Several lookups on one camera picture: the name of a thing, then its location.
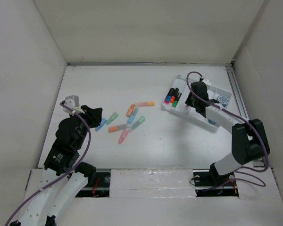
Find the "blue paint jar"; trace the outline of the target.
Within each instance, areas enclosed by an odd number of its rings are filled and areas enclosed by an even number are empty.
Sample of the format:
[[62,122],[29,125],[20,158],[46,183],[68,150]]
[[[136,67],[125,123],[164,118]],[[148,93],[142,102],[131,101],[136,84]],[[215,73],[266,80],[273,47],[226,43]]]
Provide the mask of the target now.
[[223,106],[226,107],[229,103],[229,98],[227,96],[224,95],[219,95],[217,97],[217,101]]
[[216,122],[214,122],[214,121],[212,121],[212,120],[210,120],[210,119],[208,119],[208,122],[209,122],[211,125],[217,125]]

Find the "black highlighter orange cap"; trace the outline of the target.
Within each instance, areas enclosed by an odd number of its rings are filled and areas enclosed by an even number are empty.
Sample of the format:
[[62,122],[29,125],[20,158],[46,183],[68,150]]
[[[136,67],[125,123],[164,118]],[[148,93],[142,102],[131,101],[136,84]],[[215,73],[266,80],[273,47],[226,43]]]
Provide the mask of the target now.
[[173,93],[172,93],[171,100],[170,100],[171,103],[173,103],[175,101],[178,92],[179,92],[179,88],[175,88]]

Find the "black highlighter green cap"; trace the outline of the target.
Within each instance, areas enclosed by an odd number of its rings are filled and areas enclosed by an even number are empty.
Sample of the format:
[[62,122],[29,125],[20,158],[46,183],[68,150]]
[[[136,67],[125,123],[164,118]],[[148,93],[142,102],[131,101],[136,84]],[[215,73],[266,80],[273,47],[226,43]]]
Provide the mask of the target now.
[[172,103],[172,107],[175,108],[175,107],[177,106],[181,95],[182,95],[182,94],[181,94],[180,92],[177,93],[177,95],[175,96],[174,101],[173,101],[173,103]]

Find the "black highlighter blue cap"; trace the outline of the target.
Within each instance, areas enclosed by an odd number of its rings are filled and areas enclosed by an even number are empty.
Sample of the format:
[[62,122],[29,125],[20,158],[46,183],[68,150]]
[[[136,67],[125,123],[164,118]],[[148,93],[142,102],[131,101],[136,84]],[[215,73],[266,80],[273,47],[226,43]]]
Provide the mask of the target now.
[[171,97],[172,97],[172,93],[173,93],[173,91],[174,91],[174,88],[171,88],[171,89],[169,90],[169,92],[168,92],[167,96],[166,96],[166,98],[168,98],[168,99],[169,99],[169,101],[171,100]]

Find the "pastel green long marker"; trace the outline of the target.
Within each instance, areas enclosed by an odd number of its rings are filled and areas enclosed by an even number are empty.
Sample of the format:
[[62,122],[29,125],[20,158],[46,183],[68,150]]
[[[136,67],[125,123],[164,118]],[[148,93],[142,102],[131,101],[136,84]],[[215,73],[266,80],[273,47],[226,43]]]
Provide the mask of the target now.
[[145,116],[141,116],[130,128],[129,132],[133,132],[137,127],[139,127],[144,121],[145,121]]

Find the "clear marker yellow cap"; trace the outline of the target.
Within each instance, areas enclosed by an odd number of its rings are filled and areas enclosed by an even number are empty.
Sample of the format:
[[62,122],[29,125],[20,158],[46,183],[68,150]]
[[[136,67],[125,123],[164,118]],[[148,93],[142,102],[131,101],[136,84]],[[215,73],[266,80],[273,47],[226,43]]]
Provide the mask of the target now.
[[148,106],[154,106],[155,102],[149,101],[149,102],[137,102],[136,105],[138,107],[148,107]]

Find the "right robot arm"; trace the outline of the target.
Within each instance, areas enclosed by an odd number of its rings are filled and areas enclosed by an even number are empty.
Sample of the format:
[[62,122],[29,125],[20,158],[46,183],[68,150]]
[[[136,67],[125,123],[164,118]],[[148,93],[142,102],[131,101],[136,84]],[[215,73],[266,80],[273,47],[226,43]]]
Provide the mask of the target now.
[[247,169],[249,162],[265,158],[269,166],[270,148],[263,122],[248,120],[226,110],[217,100],[209,99],[208,89],[203,81],[187,83],[190,93],[185,103],[204,118],[223,127],[232,136],[231,151],[224,158],[210,165],[208,190],[227,185],[237,180],[233,173]]

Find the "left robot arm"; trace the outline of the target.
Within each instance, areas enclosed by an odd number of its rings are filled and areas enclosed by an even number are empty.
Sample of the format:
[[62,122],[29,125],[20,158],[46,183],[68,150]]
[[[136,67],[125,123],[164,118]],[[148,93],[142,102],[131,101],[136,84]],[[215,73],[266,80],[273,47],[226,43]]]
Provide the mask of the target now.
[[65,101],[60,106],[69,117],[58,125],[38,190],[13,212],[17,214],[27,204],[22,217],[12,221],[13,216],[10,216],[5,223],[7,226],[55,226],[78,192],[95,183],[96,168],[83,162],[87,152],[80,155],[78,151],[86,138],[87,144],[91,143],[91,129],[100,125],[103,110],[86,105],[75,108]]

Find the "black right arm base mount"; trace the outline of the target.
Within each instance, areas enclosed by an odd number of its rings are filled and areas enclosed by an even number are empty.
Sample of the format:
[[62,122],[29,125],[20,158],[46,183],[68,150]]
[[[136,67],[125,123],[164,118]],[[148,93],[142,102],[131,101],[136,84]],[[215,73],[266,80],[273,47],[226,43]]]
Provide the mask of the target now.
[[238,197],[234,173],[219,176],[209,170],[193,170],[190,184],[195,186],[197,197]]

